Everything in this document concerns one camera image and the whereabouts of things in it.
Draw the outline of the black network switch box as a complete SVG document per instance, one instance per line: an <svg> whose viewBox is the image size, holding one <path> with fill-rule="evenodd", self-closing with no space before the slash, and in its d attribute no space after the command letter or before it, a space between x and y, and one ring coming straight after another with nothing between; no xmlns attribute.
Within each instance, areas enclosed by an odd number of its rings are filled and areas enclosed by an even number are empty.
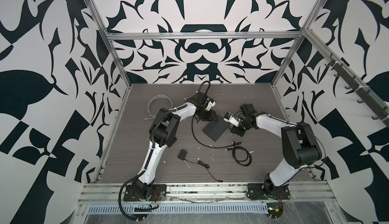
<svg viewBox="0 0 389 224"><path fill-rule="evenodd" d="M203 129L203 133L216 142L224 134L229 126L230 124L224 120L213 121Z"/></svg>

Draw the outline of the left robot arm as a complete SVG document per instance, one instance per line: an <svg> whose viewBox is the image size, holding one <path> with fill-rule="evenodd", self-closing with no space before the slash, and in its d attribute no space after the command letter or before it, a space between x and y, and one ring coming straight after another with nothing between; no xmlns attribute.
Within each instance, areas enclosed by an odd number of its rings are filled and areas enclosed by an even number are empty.
<svg viewBox="0 0 389 224"><path fill-rule="evenodd" d="M207 93L211 82L205 81L196 93L184 100L184 104L171 109L161 108L155 117L150 129L150 142L146 158L139 173L126 181L119 190L118 204L121 214L128 220L138 222L146 218L145 215L130 215L122 205L122 193L138 200L149 200L156 178L156 171L162 155L176 141L176 133L180 122L187 118L198 118L203 121L212 121L215 111L212 109L216 102Z"/></svg>

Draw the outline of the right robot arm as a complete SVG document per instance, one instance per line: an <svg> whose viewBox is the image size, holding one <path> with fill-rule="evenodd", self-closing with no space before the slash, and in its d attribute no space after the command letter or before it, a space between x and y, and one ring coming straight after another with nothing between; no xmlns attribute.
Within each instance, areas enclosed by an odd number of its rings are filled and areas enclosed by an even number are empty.
<svg viewBox="0 0 389 224"><path fill-rule="evenodd" d="M224 120L233 125L231 132L241 137L249 129L262 129L281 138L283 159L261 187L248 185L247 198L278 198L288 190L289 182L302 170L322 159L323 153L312 128L307 123L291 123L267 112L257 112L252 104L240 106L242 118L226 113Z"/></svg>

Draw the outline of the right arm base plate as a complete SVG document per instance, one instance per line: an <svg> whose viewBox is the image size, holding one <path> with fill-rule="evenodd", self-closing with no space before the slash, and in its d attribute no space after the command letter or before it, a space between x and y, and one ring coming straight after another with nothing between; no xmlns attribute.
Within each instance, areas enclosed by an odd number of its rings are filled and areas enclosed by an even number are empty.
<svg viewBox="0 0 389 224"><path fill-rule="evenodd" d="M251 200L282 199L288 200L290 196L289 186L274 187L270 183L249 183L246 197Z"/></svg>

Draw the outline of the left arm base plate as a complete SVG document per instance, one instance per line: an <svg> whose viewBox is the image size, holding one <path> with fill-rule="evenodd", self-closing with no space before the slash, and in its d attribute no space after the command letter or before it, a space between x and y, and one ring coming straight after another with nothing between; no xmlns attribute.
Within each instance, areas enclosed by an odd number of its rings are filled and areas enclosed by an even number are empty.
<svg viewBox="0 0 389 224"><path fill-rule="evenodd" d="M167 185L140 185L129 184L126 186L124 201L138 200L159 201L166 197Z"/></svg>

